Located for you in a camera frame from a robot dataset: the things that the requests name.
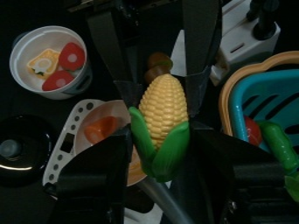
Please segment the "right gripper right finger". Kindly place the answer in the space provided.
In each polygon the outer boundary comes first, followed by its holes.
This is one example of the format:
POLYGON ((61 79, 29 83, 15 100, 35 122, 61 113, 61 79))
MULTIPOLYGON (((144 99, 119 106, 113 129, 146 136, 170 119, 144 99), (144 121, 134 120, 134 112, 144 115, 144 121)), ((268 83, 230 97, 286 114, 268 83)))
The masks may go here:
POLYGON ((256 146, 191 122, 176 183, 194 224, 286 224, 283 168, 256 146))

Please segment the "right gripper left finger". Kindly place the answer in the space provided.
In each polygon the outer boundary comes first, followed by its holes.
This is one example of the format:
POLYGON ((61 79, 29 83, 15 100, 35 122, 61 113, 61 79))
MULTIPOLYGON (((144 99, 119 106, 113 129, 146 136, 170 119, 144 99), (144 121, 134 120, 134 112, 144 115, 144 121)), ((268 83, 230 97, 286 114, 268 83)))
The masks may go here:
POLYGON ((124 224, 132 146, 127 125, 67 163, 44 186, 56 198, 47 224, 124 224))

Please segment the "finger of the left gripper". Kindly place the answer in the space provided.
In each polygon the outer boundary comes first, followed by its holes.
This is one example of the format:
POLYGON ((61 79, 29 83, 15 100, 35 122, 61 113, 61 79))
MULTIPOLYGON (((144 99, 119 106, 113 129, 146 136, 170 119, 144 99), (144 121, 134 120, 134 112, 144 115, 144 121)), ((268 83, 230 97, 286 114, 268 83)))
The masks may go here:
POLYGON ((188 115, 200 112, 220 45, 220 0, 182 0, 188 115))
POLYGON ((95 47, 107 66, 118 92, 126 106, 128 108, 135 107, 142 98, 143 85, 134 79, 118 11, 105 9, 96 12, 88 16, 87 21, 95 47))

